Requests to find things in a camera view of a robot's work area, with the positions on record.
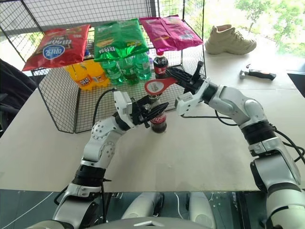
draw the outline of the tabletop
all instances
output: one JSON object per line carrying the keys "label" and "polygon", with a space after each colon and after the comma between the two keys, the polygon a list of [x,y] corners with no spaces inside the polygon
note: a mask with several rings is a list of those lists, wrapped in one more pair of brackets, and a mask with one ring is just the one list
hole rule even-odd
{"label": "tabletop", "polygon": [[[249,58],[207,55],[207,75],[213,83],[237,87],[258,100],[269,121],[302,146],[304,98],[284,71],[272,82],[239,80],[239,68]],[[214,111],[199,104],[186,115]],[[105,174],[112,180],[105,183],[106,191],[257,190],[249,167],[253,157],[238,127],[217,119],[183,119],[175,111],[167,112],[167,124],[163,134],[142,125],[120,138]],[[36,90],[0,139],[0,188],[62,190],[73,179],[89,139],[90,132],[59,132]],[[297,165],[305,174],[305,166]]]}

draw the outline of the green soda bottle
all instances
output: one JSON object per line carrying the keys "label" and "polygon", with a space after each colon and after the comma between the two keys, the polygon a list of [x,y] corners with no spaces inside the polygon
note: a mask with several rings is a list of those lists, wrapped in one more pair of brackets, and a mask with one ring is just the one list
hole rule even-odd
{"label": "green soda bottle", "polygon": [[120,60],[119,65],[126,81],[129,84],[137,84],[139,82],[136,69],[132,64],[132,57],[127,57],[123,60]]}
{"label": "green soda bottle", "polygon": [[100,63],[105,70],[106,76],[110,79],[110,82],[114,85],[122,84],[124,82],[123,74],[116,61],[104,61]]}
{"label": "green soda bottle", "polygon": [[136,54],[133,59],[133,64],[137,70],[140,80],[149,80],[152,76],[151,67],[149,65],[149,57],[144,53]]}

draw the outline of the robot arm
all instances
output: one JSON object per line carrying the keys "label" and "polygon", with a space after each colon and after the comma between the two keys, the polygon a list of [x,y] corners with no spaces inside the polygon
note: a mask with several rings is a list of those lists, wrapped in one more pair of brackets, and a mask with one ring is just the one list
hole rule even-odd
{"label": "robot arm", "polygon": [[250,164],[255,183],[268,193],[266,228],[305,228],[305,192],[298,186],[300,172],[282,140],[275,135],[262,106],[235,88],[217,86],[209,78],[200,76],[202,66],[199,62],[194,76],[179,69],[167,70],[186,92],[176,99],[177,112],[183,115],[203,101],[232,118],[255,157]]}
{"label": "robot arm", "polygon": [[74,229],[93,225],[98,204],[94,202],[102,191],[104,174],[115,152],[119,138],[130,128],[145,123],[161,114],[168,103],[151,108],[148,96],[135,101],[126,92],[114,92],[117,112],[98,121],[91,130],[81,164],[68,185],[53,220],[72,225]]}

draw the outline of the black cable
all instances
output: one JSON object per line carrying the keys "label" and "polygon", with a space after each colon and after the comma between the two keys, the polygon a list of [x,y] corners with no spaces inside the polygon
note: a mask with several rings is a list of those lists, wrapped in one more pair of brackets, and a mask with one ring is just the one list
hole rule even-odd
{"label": "black cable", "polygon": [[105,208],[105,192],[104,192],[104,182],[102,182],[102,206],[103,206],[103,223],[106,223],[106,208]]}
{"label": "black cable", "polygon": [[[291,145],[291,144],[288,144],[288,143],[286,143],[286,142],[283,142],[283,144],[285,145],[285,146],[289,146],[289,147],[292,147],[292,148],[294,148],[294,146],[293,145]],[[299,150],[301,150],[302,151],[302,155],[304,156],[305,155],[305,149],[304,148],[302,148],[302,147],[300,147],[300,146],[296,146]],[[301,157],[299,156],[299,157],[297,157],[295,160],[294,160],[294,162],[297,162],[298,160],[300,160],[301,159]]]}
{"label": "black cable", "polygon": [[[95,124],[95,118],[96,118],[96,113],[97,113],[97,108],[99,107],[100,101],[103,98],[104,95],[106,95],[108,92],[114,92],[116,91],[116,88],[112,88],[109,89],[107,91],[104,91],[103,94],[101,94],[101,96],[99,97],[99,99],[97,100],[96,104],[95,104],[95,109],[94,109],[94,114],[93,114],[93,118],[92,118],[92,126],[94,126]],[[105,193],[104,193],[104,184],[103,181],[101,183],[101,187],[102,187],[102,191],[101,191],[101,195],[102,195],[102,209],[103,209],[103,223],[106,223],[106,209],[105,209]]]}
{"label": "black cable", "polygon": [[[216,113],[216,115],[217,116],[184,116],[184,115],[182,115],[181,117],[182,118],[217,118],[220,122],[222,122],[222,123],[224,123],[224,124],[226,124],[226,125],[230,125],[230,126],[236,126],[237,124],[229,124],[229,123],[226,123],[226,122],[224,122],[223,120],[221,120],[221,119],[231,119],[231,118],[229,118],[229,117],[223,117],[223,116],[219,116],[218,115],[218,112],[215,110],[215,113]],[[304,158],[304,156],[305,156],[305,149],[304,148],[302,148],[302,147],[300,147],[300,146],[297,146],[297,145],[293,145],[293,144],[289,144],[289,143],[286,143],[286,142],[283,142],[283,144],[285,145],[285,146],[289,146],[289,147],[292,147],[292,148],[294,148],[295,150],[296,150],[296,152],[299,154],[299,157],[297,157],[295,160],[294,160],[294,162],[297,162],[297,161],[299,161],[300,159],[302,159],[302,161],[304,162],[304,160],[303,160],[303,158]]]}
{"label": "black cable", "polygon": [[107,218],[107,213],[108,213],[108,209],[109,209],[109,204],[110,204],[111,196],[112,196],[112,192],[109,192],[108,195],[107,195],[106,207],[105,207],[106,218]]}
{"label": "black cable", "polygon": [[287,136],[285,135],[284,133],[282,133],[281,131],[275,129],[274,132],[278,133],[279,135],[283,136],[292,146],[293,148],[295,148],[296,152],[298,153],[298,155],[300,156],[301,160],[303,161],[304,165],[305,165],[305,158],[304,156],[302,155],[302,153],[300,152],[299,150],[299,147],[297,147],[295,145],[295,143]]}
{"label": "black cable", "polygon": [[224,122],[224,121],[219,117],[218,112],[217,112],[216,110],[215,110],[215,114],[216,114],[216,117],[218,118],[218,120],[219,120],[220,122],[222,122],[223,124],[229,125],[229,126],[237,126],[237,124],[229,124],[229,123]]}
{"label": "black cable", "polygon": [[54,203],[58,206],[59,202],[57,201],[57,199],[62,195],[62,193],[64,193],[67,190],[68,186],[66,186],[59,194],[57,194],[57,196],[54,198]]}
{"label": "black cable", "polygon": [[100,101],[103,98],[104,95],[106,95],[108,92],[114,92],[116,91],[116,88],[112,88],[109,89],[107,91],[104,91],[103,94],[101,94],[101,96],[99,97],[99,99],[97,100],[96,104],[95,104],[95,109],[94,109],[94,114],[93,114],[93,119],[92,119],[92,126],[94,126],[95,124],[95,117],[96,117],[96,113],[97,113],[97,108],[99,107]]}
{"label": "black cable", "polygon": [[[217,118],[216,116],[181,116],[182,118]],[[229,117],[219,116],[221,119],[231,119]]]}

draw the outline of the orange soda bottle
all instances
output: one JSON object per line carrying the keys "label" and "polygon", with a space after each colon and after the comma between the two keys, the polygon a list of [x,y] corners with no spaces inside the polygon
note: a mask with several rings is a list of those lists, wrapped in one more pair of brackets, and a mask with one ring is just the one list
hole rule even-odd
{"label": "orange soda bottle", "polygon": [[107,87],[110,80],[106,77],[104,69],[93,59],[84,61],[83,64],[87,68],[87,73],[93,79],[97,87]]}
{"label": "orange soda bottle", "polygon": [[82,63],[71,64],[65,66],[64,69],[82,90],[92,90],[95,86],[94,81],[87,72],[87,68]]}

